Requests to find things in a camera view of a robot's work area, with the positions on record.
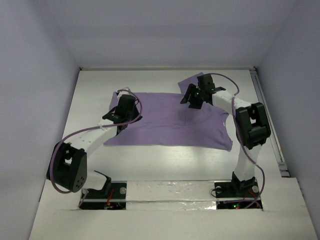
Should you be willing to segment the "purple t shirt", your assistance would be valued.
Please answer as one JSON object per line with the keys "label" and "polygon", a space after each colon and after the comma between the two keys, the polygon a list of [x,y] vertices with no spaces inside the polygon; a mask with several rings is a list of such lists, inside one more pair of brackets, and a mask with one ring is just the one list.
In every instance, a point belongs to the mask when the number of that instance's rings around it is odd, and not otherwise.
{"label": "purple t shirt", "polygon": [[226,129],[229,114],[204,103],[201,109],[181,104],[189,84],[196,85],[198,73],[178,83],[181,93],[138,92],[141,120],[130,124],[105,146],[183,146],[231,151],[233,141]]}

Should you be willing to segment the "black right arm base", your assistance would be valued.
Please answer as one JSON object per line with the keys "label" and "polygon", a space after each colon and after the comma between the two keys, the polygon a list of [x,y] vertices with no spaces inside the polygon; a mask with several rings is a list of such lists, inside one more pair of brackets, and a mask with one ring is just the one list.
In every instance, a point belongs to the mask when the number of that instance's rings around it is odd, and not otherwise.
{"label": "black right arm base", "polygon": [[233,172],[231,180],[215,182],[210,194],[217,199],[218,209],[263,209],[255,177],[239,180]]}

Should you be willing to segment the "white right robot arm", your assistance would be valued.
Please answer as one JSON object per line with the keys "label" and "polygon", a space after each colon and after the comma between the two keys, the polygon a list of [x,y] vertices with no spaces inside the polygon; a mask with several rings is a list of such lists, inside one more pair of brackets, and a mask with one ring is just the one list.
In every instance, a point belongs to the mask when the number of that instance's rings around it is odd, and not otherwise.
{"label": "white right robot arm", "polygon": [[[223,77],[234,84],[235,93],[222,86],[216,86],[213,76]],[[203,103],[218,107],[229,113],[235,125],[240,144],[237,165],[232,173],[230,190],[235,196],[242,196],[256,180],[255,168],[262,146],[271,135],[271,128],[263,103],[251,103],[237,97],[240,88],[234,80],[221,73],[200,73],[192,79],[178,83],[184,94],[181,104],[200,109]]]}

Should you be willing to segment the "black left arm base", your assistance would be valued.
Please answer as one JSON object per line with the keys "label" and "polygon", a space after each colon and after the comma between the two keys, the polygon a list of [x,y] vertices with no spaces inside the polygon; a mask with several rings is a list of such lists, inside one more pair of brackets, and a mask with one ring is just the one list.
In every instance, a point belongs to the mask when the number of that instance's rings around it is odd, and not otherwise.
{"label": "black left arm base", "polygon": [[112,181],[106,174],[95,170],[97,174],[105,177],[101,189],[83,189],[78,204],[81,210],[125,210],[126,209],[126,181]]}

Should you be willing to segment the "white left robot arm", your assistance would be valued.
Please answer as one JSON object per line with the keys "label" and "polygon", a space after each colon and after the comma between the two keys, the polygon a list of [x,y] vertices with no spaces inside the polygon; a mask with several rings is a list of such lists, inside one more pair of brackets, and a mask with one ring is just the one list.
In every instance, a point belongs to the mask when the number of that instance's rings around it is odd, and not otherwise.
{"label": "white left robot arm", "polygon": [[65,136],[53,149],[47,179],[61,194],[80,191],[87,180],[88,158],[106,141],[141,120],[142,103],[127,89],[117,92],[118,104],[102,116],[96,126]]}

